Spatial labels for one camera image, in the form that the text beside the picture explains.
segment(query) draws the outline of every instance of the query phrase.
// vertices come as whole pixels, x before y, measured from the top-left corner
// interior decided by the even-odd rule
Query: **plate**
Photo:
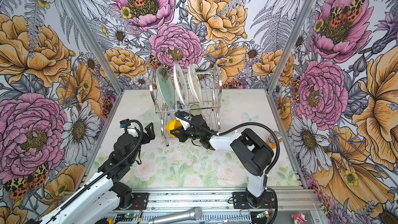
[[[193,64],[188,66],[188,82],[193,96],[199,101],[199,103],[203,104],[202,88],[200,86],[199,78],[196,75]]]
[[[182,72],[182,69],[178,63],[174,64],[173,73],[174,73],[173,74],[174,83],[176,84],[178,97],[180,98],[181,103],[187,105],[189,103],[188,87],[187,83],[185,82],[184,73]]]
[[[162,66],[158,67],[156,71],[156,87],[164,102],[166,102],[169,107],[174,106],[176,103],[176,95],[174,93],[172,78],[169,72]]]

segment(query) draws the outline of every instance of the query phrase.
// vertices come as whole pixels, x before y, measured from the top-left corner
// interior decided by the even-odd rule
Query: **purple flower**
[[[181,68],[187,68],[191,63],[202,59],[202,46],[199,37],[190,30],[175,24],[164,25],[157,34],[149,38],[152,55],[157,60],[170,66],[178,63]]]
[[[38,93],[0,102],[0,179],[31,175],[45,162],[49,169],[64,157],[60,149],[64,110]]]
[[[352,22],[341,20],[337,26],[332,26],[330,11],[333,7],[345,8],[354,0],[326,0],[321,11],[315,16],[314,31],[307,38],[306,46],[324,59],[333,59],[337,63],[347,61],[368,40],[371,31],[369,26],[373,7],[368,8],[369,0],[365,0],[361,13]]]
[[[113,8],[120,11],[120,19],[126,21],[130,32],[147,31],[169,23],[174,17],[174,0],[144,0],[144,5],[136,6],[128,0],[113,0]]]
[[[320,130],[333,127],[347,107],[348,92],[343,86],[344,74],[339,66],[331,61],[311,61],[300,77],[297,115],[310,118]]]

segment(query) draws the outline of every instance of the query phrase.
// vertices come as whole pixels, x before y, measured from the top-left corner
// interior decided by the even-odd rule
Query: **table surface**
[[[220,109],[221,131],[245,122],[259,122],[278,130],[264,90],[223,89]],[[116,113],[89,170],[90,178],[113,151],[113,145],[122,135],[119,121],[137,119],[145,127],[154,123],[156,138],[142,145],[142,164],[133,164],[121,182],[131,188],[214,188],[246,187],[248,172],[233,152],[211,151],[194,146],[189,140],[166,142],[160,134],[160,118],[154,111],[149,90],[124,92]],[[250,127],[263,140],[269,132]],[[267,185],[296,187],[298,182],[281,143],[278,162],[268,177]]]

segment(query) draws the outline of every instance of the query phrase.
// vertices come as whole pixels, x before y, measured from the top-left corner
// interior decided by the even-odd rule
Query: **microphone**
[[[202,209],[200,207],[194,207],[187,211],[155,217],[150,219],[148,224],[168,224],[183,220],[199,220],[200,218],[202,218]]]

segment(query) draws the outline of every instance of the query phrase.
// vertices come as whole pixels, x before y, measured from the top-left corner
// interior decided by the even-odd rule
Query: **black cable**
[[[102,173],[99,177],[95,178],[92,182],[90,182],[89,184],[85,184],[82,190],[78,191],[76,193],[76,195],[74,195],[73,197],[69,198],[64,205],[62,205],[60,207],[60,210],[54,215],[52,216],[45,224],[48,224],[50,221],[55,220],[56,216],[62,211],[64,210],[69,204],[71,204],[74,200],[76,200],[77,197],[79,197],[81,194],[83,194],[88,188],[90,188],[93,184],[95,184],[96,182],[98,182],[102,177],[106,176],[109,172],[113,171],[114,169],[116,169],[117,167],[119,167],[122,163],[126,162],[127,159],[129,159],[129,157],[131,157],[134,152],[138,149],[138,147],[141,145],[142,142],[142,137],[144,136],[144,128],[142,127],[141,122],[133,119],[130,120],[129,122],[126,123],[125,126],[125,131],[127,130],[127,126],[131,123],[137,123],[138,126],[140,127],[140,134],[138,135],[138,144],[134,147],[134,149],[132,149],[131,152],[129,152],[125,157],[122,158],[122,160],[120,160],[117,164],[115,164],[112,168],[110,168],[109,170],[107,170],[106,172]]]
[[[268,223],[268,224],[272,224],[275,221],[276,214],[278,213],[278,197],[276,196],[276,192],[275,192],[274,189],[267,188],[267,190],[271,191],[274,194],[274,199],[275,199],[275,205],[274,205],[275,211],[273,212],[273,216],[272,216],[271,222]]]
[[[279,152],[280,152],[279,149],[280,149],[280,147],[279,147],[278,139],[276,138],[275,133],[274,133],[269,127],[267,127],[267,126],[264,125],[264,124],[257,123],[257,122],[247,122],[247,123],[243,123],[243,124],[237,125],[236,127],[233,127],[233,128],[229,129],[229,130],[226,131],[226,132],[222,132],[222,133],[217,134],[216,132],[214,132],[214,131],[212,131],[212,130],[209,130],[209,129],[205,128],[205,127],[202,127],[202,126],[200,126],[200,125],[198,125],[198,124],[196,124],[196,123],[194,123],[194,122],[188,120],[188,119],[185,119],[185,118],[184,118],[185,116],[184,116],[184,117],[181,117],[181,116],[180,116],[181,114],[186,115],[185,112],[176,112],[176,113],[174,113],[174,115],[175,115],[177,118],[179,118],[179,119],[181,119],[181,120],[183,120],[183,121],[185,121],[185,122],[188,122],[188,123],[190,123],[190,124],[192,124],[192,125],[198,127],[198,128],[201,129],[202,131],[208,132],[208,133],[213,134],[213,135],[215,135],[215,136],[223,136],[223,135],[228,134],[228,133],[230,133],[230,132],[232,132],[232,131],[235,131],[235,130],[238,129],[238,128],[245,127],[245,126],[258,126],[258,127],[262,127],[262,128],[264,128],[264,129],[266,129],[266,130],[271,134],[271,136],[272,136],[272,137],[274,138],[274,140],[275,140],[275,145],[276,145],[275,157],[274,157],[274,159],[272,160],[271,164],[270,164],[270,165],[267,167],[267,169],[264,171],[264,173],[265,173],[265,174],[268,174],[269,171],[272,169],[272,167],[276,164],[276,162],[277,162],[278,159],[279,159]]]

